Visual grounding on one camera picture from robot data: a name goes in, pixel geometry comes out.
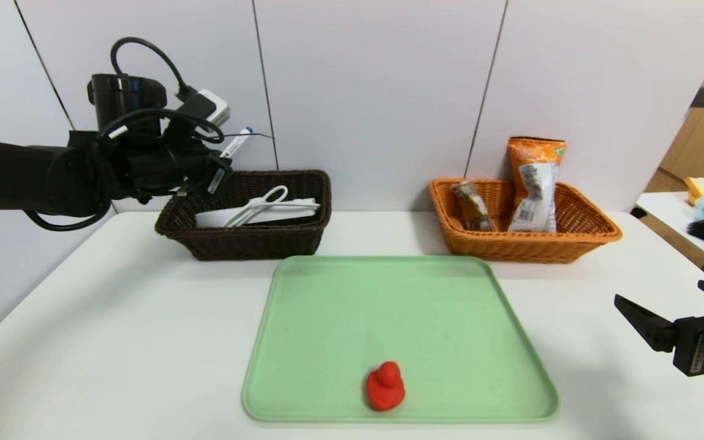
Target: food package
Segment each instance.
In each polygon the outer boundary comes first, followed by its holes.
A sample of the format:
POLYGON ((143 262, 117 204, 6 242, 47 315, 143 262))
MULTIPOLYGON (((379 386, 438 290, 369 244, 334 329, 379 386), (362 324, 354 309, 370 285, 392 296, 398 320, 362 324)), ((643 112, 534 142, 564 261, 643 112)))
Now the food package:
POLYGON ((462 181, 453 186, 453 192, 458 198, 463 211, 464 227, 470 231, 495 231, 496 228, 485 208, 483 198, 477 193, 473 181, 462 181))
POLYGON ((567 143, 512 137, 508 151, 515 175, 515 214, 509 232, 556 232, 556 181, 567 143))

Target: barcode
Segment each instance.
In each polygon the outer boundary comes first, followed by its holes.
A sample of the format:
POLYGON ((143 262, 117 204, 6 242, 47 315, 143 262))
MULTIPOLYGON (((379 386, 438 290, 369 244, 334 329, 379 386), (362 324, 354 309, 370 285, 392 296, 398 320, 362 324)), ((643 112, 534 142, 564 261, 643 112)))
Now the barcode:
POLYGON ((692 360, 692 367, 690 367, 689 373, 694 374, 702 371, 702 364, 704 364, 704 333, 699 335, 699 339, 697 340, 697 348, 695 349, 695 356, 692 360))
POLYGON ((534 212, 536 211, 535 208, 535 203, 529 201, 529 200, 524 200, 520 202, 520 206, 518 208, 518 220, 523 221, 523 222, 531 222, 534 220, 534 212))

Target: chip bag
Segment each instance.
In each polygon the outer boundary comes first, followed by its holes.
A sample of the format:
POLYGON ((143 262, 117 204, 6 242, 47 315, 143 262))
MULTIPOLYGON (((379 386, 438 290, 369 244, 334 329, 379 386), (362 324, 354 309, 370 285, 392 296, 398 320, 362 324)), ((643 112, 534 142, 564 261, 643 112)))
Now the chip bag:
POLYGON ((515 214, 509 232, 556 232, 556 181, 567 150, 564 141, 511 137, 507 145, 515 175, 515 214))

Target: rubber duck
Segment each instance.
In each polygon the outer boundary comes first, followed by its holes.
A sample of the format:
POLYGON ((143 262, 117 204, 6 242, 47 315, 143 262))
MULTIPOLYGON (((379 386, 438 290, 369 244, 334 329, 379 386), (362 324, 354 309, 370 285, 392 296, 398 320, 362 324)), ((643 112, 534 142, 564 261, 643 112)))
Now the rubber duck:
POLYGON ((378 411, 387 411, 398 406, 406 395, 400 368, 393 361, 387 361, 368 374, 365 382, 368 402, 378 411))

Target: table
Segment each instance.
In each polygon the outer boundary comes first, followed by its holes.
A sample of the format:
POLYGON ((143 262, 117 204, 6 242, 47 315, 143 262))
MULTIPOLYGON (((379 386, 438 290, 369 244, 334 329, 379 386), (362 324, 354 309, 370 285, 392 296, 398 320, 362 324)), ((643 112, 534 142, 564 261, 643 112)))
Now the table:
POLYGON ((688 204, 687 192, 646 192, 637 199, 637 206, 689 240, 704 253, 704 240, 691 236, 686 231, 688 224, 695 220, 694 208, 688 204))
MULTIPOLYGON (((0 440, 704 438, 704 376, 685 378, 612 305, 622 293, 670 320, 704 315, 704 273, 631 215, 610 216, 623 240, 573 264, 491 264, 559 391, 551 421, 254 421, 240 393, 279 262, 195 261, 154 233, 157 213, 132 212, 0 324, 0 440)), ((433 213, 336 212, 318 253, 447 249, 433 213)))

